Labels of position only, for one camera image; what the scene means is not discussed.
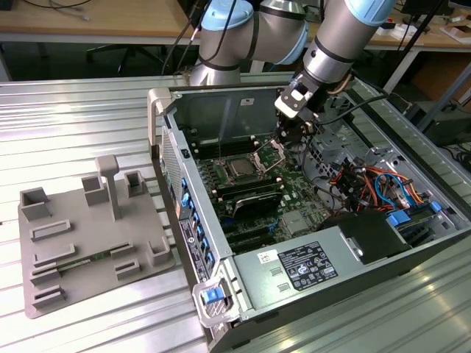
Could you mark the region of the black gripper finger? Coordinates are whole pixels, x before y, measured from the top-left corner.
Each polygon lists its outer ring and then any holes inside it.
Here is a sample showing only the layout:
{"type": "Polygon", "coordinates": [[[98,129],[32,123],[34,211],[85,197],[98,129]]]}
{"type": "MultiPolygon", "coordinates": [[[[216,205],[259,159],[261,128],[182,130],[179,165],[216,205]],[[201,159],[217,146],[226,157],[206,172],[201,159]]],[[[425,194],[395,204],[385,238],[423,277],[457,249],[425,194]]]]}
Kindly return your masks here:
{"type": "Polygon", "coordinates": [[[318,126],[314,121],[301,121],[295,124],[294,142],[301,142],[303,138],[308,138],[317,133],[318,126]]]}
{"type": "Polygon", "coordinates": [[[294,121],[290,118],[280,117],[277,121],[275,128],[275,137],[279,144],[286,145],[295,140],[293,133],[293,123],[294,121]]]}

